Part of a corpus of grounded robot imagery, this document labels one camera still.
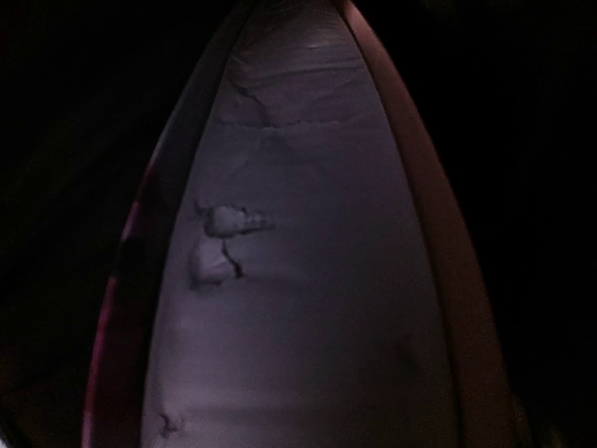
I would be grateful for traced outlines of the pink roses Designer Fate book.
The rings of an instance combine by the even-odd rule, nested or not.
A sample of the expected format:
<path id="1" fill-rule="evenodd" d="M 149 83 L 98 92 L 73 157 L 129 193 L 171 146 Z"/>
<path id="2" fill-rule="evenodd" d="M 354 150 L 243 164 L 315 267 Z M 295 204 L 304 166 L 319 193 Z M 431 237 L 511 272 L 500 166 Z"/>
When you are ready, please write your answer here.
<path id="1" fill-rule="evenodd" d="M 461 211 L 354 3 L 217 29 L 122 234 L 81 443 L 517 445 Z"/>

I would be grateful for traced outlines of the black student backpack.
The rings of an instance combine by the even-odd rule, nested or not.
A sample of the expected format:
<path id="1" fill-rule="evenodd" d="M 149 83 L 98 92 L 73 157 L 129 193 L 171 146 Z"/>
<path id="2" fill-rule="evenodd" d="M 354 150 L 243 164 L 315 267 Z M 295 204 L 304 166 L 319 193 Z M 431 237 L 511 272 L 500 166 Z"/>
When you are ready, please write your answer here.
<path id="1" fill-rule="evenodd" d="M 596 5 L 361 1 L 461 206 L 537 447 L 596 443 Z M 76 447 L 142 173 L 230 1 L 1 5 L 1 432 Z"/>

